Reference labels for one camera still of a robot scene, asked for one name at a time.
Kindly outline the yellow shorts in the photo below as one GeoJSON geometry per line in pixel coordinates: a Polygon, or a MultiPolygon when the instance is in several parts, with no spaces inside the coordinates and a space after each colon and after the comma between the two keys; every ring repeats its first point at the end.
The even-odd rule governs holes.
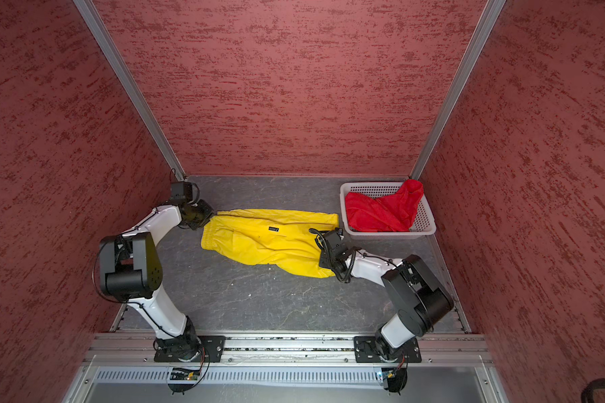
{"type": "Polygon", "coordinates": [[[201,247],[243,265],[275,265],[291,275],[324,279],[321,250],[310,231],[339,227],[339,216],[295,210],[236,209],[217,213],[203,228],[201,247]]]}

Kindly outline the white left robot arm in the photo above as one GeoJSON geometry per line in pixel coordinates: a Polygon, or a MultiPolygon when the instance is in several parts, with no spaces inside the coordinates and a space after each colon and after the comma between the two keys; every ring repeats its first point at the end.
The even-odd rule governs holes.
{"type": "Polygon", "coordinates": [[[213,217],[206,201],[153,208],[127,231],[103,238],[98,251],[97,293],[134,308],[155,333],[156,362],[203,362],[205,347],[192,320],[176,308],[163,282],[156,246],[173,228],[199,229],[213,217]]]}

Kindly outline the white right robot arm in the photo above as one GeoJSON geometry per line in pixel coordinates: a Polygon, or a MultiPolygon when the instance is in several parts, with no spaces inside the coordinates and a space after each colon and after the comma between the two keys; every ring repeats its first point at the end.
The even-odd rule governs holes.
{"type": "Polygon", "coordinates": [[[368,280],[386,291],[394,314],[370,342],[379,359],[403,359],[408,342],[432,332],[435,324],[455,308],[446,286],[418,255],[392,259],[349,247],[339,228],[312,228],[309,233],[320,250],[320,268],[330,270],[341,283],[368,280]]]}

